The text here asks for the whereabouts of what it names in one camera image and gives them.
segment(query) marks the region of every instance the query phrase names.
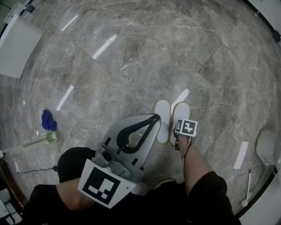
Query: blue cloth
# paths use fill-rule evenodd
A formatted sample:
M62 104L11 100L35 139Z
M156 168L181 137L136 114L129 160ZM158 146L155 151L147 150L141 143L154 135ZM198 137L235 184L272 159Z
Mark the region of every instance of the blue cloth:
M52 114L48 110L44 110L42 114L42 126L45 130L55 131L57 129L57 122L53 121Z

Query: black strap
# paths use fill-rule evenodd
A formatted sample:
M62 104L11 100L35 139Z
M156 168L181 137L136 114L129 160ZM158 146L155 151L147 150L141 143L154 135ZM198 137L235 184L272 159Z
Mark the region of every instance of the black strap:
M154 114L152 117L148 118L147 120L144 120L142 122L139 122L137 124L126 127L123 130L121 130L119 132L119 134L117 135L117 141L116 141L119 149L121 151L123 151L124 153L127 153L127 154L136 153L140 149L141 145L143 144L143 142L145 141L145 139L149 135L149 133L152 130L152 128L154 127L154 125L159 120L160 120L160 116L157 115L157 114ZM138 131L139 129L141 129L142 127L145 127L147 125L149 125L149 126L146 129L146 131L144 132L144 135L141 137L138 144L133 148L128 147L127 144L129 143L130 134Z

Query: floor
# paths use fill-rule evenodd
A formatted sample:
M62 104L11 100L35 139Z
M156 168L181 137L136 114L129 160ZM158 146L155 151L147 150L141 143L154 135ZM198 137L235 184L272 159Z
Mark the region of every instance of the floor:
M262 128L277 131L281 48L270 30L241 1L233 0L36 0L23 17L44 35L21 78L0 76L0 146L21 172L50 168L74 146L94 149L109 126L171 104L185 89L196 146L228 185L234 213L246 194L247 175L232 165L241 141L249 147L240 170L259 163L255 142ZM108 41L104 51L99 50ZM56 107L74 89L59 111ZM42 138L49 109L59 141L22 150ZM179 153L155 143L143 184L183 181ZM253 195L271 168L252 170ZM29 197L37 184L57 184L56 172L13 175Z

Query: white power strip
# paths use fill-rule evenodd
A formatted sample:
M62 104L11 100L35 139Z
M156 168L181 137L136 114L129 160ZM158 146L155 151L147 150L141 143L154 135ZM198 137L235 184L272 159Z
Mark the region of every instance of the white power strip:
M236 159L235 159L234 164L233 164L233 169L236 170L236 169L241 168L241 165L242 165L243 160L244 160L245 155L246 155L248 144L249 144L249 142L241 142L240 143L239 150L237 152Z

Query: slipper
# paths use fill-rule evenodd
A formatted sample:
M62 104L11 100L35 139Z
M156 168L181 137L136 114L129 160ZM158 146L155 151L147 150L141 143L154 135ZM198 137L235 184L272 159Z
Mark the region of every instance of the slipper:
M186 102L177 103L174 107L174 110L173 110L172 130L176 127L176 124L177 124L178 120L183 120L183 119L188 120L189 114L190 114L190 108L189 108L189 105ZM171 132L171 135L170 135L170 143L172 145L175 145L175 143L176 143L176 138L174 137L173 132Z
M153 113L158 114L161 118L161 126L156 140L160 144L165 144L169 141L170 103L165 99L157 101L154 105Z

